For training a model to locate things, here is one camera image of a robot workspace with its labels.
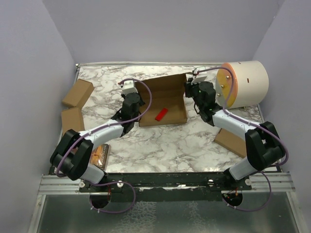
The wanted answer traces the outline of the cardboard box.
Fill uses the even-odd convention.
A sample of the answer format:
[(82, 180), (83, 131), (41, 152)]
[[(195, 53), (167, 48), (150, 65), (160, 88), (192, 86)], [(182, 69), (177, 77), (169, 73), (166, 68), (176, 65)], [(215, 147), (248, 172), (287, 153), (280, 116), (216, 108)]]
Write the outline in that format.
[(69, 108), (61, 112), (62, 135), (73, 129), (76, 132), (84, 131), (84, 120), (81, 109), (78, 107)]
[(93, 90), (94, 86), (91, 82), (78, 79), (63, 98), (62, 104), (68, 108), (78, 107), (81, 110)]
[[(188, 119), (184, 102), (186, 80), (186, 74), (182, 73), (136, 82), (136, 89), (146, 103), (140, 107), (140, 111), (144, 112), (151, 102), (151, 107), (140, 119), (139, 126), (185, 124)], [(161, 121), (156, 121), (155, 117), (163, 108), (168, 109), (167, 114)]]
[(220, 129), (214, 142), (241, 158), (246, 157), (245, 141), (225, 129)]

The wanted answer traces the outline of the red block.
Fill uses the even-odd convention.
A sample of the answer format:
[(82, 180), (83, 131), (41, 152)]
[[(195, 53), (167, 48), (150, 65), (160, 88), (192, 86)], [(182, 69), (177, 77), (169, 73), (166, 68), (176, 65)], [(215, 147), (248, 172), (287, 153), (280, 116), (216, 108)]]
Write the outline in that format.
[(155, 117), (155, 120), (156, 120), (156, 121), (161, 121), (161, 120), (164, 118), (164, 116), (167, 114), (167, 112), (168, 112), (168, 109), (167, 109), (167, 108), (163, 108), (163, 109), (157, 114), (157, 116)]

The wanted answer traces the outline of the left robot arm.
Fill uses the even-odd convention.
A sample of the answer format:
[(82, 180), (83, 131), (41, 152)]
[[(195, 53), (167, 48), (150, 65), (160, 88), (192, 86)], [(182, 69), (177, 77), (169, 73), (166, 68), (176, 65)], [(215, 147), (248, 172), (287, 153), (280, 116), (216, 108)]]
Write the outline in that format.
[(139, 108), (145, 104), (139, 93), (123, 97), (121, 109), (105, 124), (88, 131), (70, 129), (65, 132), (50, 158), (50, 163), (59, 168), (62, 175), (73, 181), (86, 180), (98, 192), (106, 189), (106, 173), (91, 164), (91, 154), (100, 145), (129, 133), (138, 121)]

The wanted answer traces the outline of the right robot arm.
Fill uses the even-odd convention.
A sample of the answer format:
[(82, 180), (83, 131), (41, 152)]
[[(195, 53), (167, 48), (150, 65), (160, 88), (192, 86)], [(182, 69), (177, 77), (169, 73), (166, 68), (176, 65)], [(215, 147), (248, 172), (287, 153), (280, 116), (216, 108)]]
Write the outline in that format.
[(246, 157), (225, 170), (223, 184), (234, 190), (241, 179), (262, 171), (286, 155), (274, 125), (271, 122), (254, 123), (224, 110), (215, 102), (216, 91), (211, 82), (185, 83), (185, 96), (192, 98), (194, 109), (201, 119), (215, 127), (234, 134), (246, 144)]

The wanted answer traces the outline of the white cylinder container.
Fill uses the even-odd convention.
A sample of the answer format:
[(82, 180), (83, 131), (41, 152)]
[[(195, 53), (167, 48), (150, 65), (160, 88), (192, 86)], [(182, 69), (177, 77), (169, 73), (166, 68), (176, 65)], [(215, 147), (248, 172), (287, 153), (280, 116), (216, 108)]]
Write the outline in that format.
[(216, 102), (226, 108), (238, 108), (259, 104), (266, 96), (269, 78), (259, 61), (241, 61), (222, 64), (216, 75)]

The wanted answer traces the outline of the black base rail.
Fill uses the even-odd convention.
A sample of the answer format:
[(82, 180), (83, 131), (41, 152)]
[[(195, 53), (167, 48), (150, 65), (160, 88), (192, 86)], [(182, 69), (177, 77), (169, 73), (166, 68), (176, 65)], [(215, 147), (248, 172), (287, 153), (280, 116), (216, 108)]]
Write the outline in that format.
[(222, 191), (251, 190), (249, 177), (231, 180), (224, 172), (109, 173), (98, 187), (86, 182), (81, 193), (109, 195), (113, 202), (221, 201)]

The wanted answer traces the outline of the aluminium frame profile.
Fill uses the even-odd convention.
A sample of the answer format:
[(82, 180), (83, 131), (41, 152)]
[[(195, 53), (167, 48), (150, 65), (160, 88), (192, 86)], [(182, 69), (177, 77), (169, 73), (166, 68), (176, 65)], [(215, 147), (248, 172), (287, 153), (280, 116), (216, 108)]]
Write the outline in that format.
[(79, 193), (79, 181), (67, 177), (43, 175), (39, 185), (39, 195), (73, 195)]

